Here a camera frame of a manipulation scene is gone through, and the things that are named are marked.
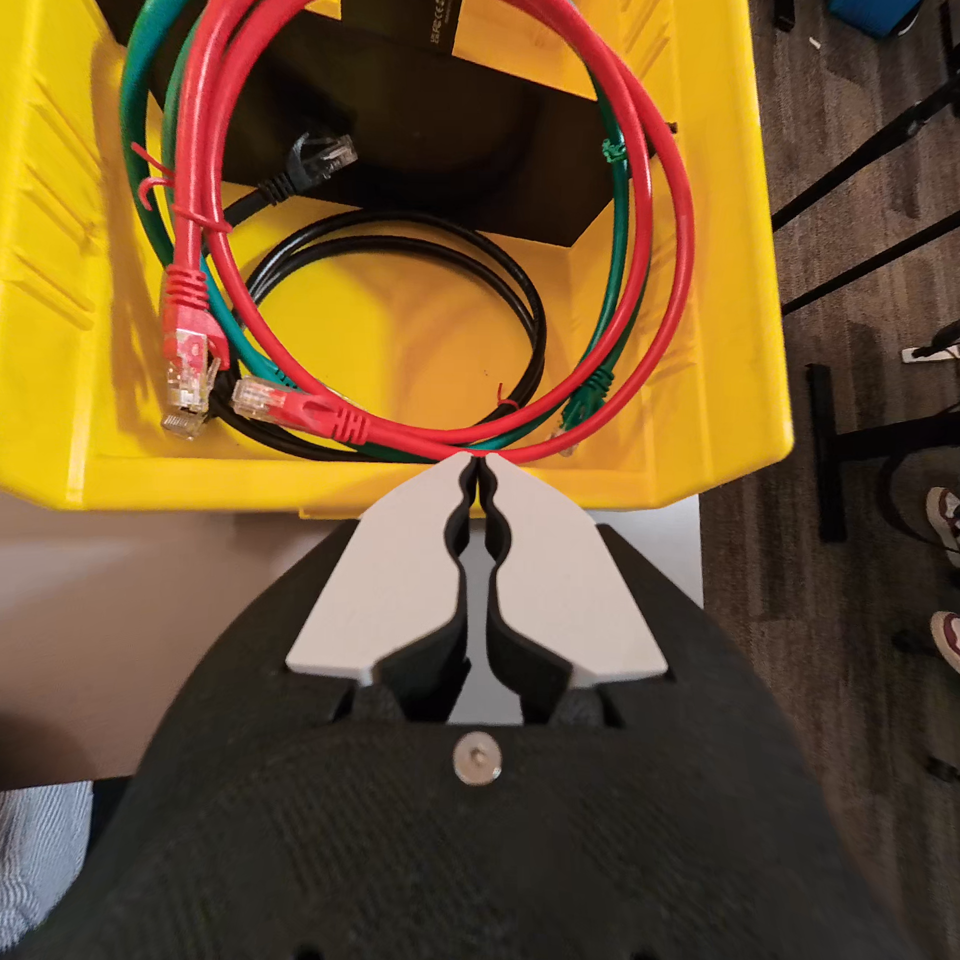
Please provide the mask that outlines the striped grey cloth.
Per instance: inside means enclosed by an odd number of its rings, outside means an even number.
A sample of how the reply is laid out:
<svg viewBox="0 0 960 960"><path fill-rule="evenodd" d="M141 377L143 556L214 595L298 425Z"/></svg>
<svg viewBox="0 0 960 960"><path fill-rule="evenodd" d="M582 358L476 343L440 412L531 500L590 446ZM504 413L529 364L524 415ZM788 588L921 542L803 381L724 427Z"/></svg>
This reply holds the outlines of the striped grey cloth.
<svg viewBox="0 0 960 960"><path fill-rule="evenodd" d="M37 928L87 858L91 781L1 794L1 951Z"/></svg>

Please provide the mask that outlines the yellow plastic bin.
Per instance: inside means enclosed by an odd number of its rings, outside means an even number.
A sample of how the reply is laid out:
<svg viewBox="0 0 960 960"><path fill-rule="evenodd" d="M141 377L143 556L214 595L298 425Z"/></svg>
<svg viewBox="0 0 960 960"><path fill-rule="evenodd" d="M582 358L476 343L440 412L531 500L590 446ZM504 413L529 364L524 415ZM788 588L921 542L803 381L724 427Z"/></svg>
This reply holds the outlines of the yellow plastic bin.
<svg viewBox="0 0 960 960"><path fill-rule="evenodd" d="M624 410L570 456L528 470L583 509L659 509L783 460L794 437L748 2L577 2L641 81L676 145L694 207L678 330ZM614 206L583 68L521 11L464 2L443 78L404 84L458 162L506 134L507 96L542 102L529 157L452 220L528 274L548 326L539 394L586 348L602 306ZM96 2L2 2L2 490L57 510L292 512L357 517L407 464L310 463L222 425L162 428L162 266L125 185L125 51ZM493 408L530 345L479 281L399 254L324 259L282 282L265 321L308 371L369 414L457 428Z"/></svg>

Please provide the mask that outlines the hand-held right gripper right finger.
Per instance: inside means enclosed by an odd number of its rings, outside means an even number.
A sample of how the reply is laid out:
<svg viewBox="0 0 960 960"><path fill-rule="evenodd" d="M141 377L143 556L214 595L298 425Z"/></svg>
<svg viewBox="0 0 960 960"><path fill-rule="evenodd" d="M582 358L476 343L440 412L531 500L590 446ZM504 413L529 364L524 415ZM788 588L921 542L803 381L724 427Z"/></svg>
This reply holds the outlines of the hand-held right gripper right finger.
<svg viewBox="0 0 960 960"><path fill-rule="evenodd" d="M522 707L666 676L668 664L591 516L504 457L482 458L486 654Z"/></svg>

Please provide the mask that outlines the black desk leg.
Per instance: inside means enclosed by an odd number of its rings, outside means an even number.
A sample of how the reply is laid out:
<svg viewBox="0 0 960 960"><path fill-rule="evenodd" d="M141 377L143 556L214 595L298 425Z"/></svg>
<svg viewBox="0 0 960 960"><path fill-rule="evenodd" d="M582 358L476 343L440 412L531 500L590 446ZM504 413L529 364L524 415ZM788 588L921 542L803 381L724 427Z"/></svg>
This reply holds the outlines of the black desk leg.
<svg viewBox="0 0 960 960"><path fill-rule="evenodd" d="M809 364L806 366L805 380L813 438L821 541L826 544L841 544L847 540L844 465L882 460L874 487L874 503L882 520L912 541L951 551L950 547L919 533L906 522L893 499L893 481L896 470L909 456L928 450L958 447L957 407L882 426L839 432L836 427L831 368L822 364Z"/></svg>

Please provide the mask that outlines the black tripod stand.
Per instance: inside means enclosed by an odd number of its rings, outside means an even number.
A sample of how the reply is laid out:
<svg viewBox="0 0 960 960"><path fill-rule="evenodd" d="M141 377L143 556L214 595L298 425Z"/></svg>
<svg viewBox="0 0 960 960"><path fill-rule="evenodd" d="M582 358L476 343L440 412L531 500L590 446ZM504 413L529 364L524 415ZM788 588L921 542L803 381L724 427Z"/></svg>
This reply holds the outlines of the black tripod stand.
<svg viewBox="0 0 960 960"><path fill-rule="evenodd" d="M772 215L772 230L778 232L809 210L838 186L845 184L851 177L872 163L887 156L895 149L915 138L921 129L942 109L958 98L959 75L953 74L942 86L923 100L913 103L905 111L868 138L843 161L830 169L813 184L804 189L797 197L787 202ZM942 220L912 234L906 239L889 246L880 253L845 270L832 279L812 288L781 306L781 316L787 316L810 306L822 298L869 276L893 262L918 251L942 237L957 231L959 212L955 211Z"/></svg>

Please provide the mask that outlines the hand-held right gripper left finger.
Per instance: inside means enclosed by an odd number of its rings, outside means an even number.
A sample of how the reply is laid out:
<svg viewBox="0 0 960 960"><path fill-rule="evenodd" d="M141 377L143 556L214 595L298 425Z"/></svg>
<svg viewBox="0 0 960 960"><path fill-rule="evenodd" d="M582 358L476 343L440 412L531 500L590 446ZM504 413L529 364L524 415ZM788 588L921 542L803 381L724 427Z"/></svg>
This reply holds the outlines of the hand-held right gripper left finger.
<svg viewBox="0 0 960 960"><path fill-rule="evenodd" d="M457 453L360 517L286 656L296 674L387 687L403 706L434 697L464 665L460 556L476 460Z"/></svg>

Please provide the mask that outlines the person's shoe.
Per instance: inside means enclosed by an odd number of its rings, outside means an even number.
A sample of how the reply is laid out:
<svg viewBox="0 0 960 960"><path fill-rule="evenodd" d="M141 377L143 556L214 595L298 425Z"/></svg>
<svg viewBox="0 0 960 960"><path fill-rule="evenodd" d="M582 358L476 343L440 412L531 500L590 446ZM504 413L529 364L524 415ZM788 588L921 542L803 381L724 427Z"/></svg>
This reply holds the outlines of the person's shoe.
<svg viewBox="0 0 960 960"><path fill-rule="evenodd" d="M925 498L927 521L946 551L954 569L959 569L959 496L944 486L930 487Z"/></svg>
<svg viewBox="0 0 960 960"><path fill-rule="evenodd" d="M959 675L959 614L952 611L936 611L931 615L929 629L938 653Z"/></svg>

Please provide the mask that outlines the blue crate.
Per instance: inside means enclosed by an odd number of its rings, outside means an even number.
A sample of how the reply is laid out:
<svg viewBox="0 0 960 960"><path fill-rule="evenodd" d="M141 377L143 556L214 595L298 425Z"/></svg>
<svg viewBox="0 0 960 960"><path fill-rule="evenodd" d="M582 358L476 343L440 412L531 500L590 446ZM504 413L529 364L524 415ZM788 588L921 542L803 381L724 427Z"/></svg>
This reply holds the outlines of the blue crate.
<svg viewBox="0 0 960 960"><path fill-rule="evenodd" d="M923 1L827 1L829 14L877 40L901 36L915 22Z"/></svg>

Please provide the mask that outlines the black network adapter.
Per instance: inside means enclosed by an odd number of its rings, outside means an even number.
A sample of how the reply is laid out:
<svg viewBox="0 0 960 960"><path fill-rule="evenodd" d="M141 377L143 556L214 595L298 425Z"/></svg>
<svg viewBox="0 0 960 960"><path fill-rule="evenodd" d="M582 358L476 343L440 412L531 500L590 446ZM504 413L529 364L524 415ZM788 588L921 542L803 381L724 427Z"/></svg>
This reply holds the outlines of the black network adapter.
<svg viewBox="0 0 960 960"><path fill-rule="evenodd" d="M342 1L341 21L420 50L451 55L461 1Z"/></svg>

